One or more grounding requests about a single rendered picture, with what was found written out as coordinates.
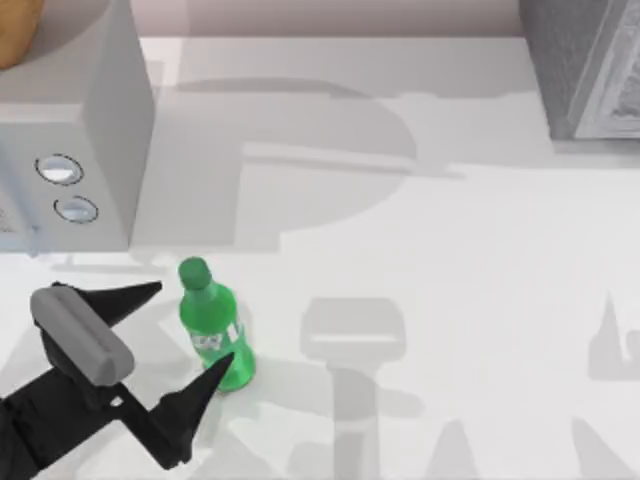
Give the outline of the green bottle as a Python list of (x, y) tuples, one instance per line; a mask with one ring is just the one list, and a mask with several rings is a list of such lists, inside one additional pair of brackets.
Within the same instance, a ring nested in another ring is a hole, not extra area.
[(219, 390), (229, 393), (246, 387), (256, 374), (256, 358), (239, 315), (232, 290), (214, 280), (201, 257), (184, 259), (178, 267), (183, 287), (180, 321), (204, 367), (209, 368), (228, 354), (233, 361)]

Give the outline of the small round microwave knob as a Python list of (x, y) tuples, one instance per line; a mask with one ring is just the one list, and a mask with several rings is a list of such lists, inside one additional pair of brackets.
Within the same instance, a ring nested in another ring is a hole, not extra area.
[(89, 224), (99, 217), (98, 206), (83, 196), (70, 196), (53, 202), (54, 212), (63, 220), (73, 224)]

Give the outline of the large round microwave knob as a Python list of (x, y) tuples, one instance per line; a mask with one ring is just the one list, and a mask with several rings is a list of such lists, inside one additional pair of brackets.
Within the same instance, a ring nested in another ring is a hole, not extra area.
[(84, 170), (80, 163), (60, 153), (40, 157), (35, 161), (34, 166), (42, 179), (58, 186), (76, 184), (84, 177)]

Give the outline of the pale microwave oven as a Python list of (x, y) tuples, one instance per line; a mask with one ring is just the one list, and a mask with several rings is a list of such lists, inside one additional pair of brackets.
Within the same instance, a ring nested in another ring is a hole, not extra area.
[[(24, 60), (0, 71), (0, 253), (110, 252), (129, 247), (155, 120), (130, 0), (44, 0)], [(58, 186), (34, 163), (60, 153), (83, 179)], [(53, 210), (83, 196), (89, 224)]]

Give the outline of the brown bread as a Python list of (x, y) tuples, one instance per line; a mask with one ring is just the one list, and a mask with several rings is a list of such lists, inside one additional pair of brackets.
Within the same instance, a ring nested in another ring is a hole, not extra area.
[(29, 52), (44, 0), (0, 0), (0, 70), (19, 64)]

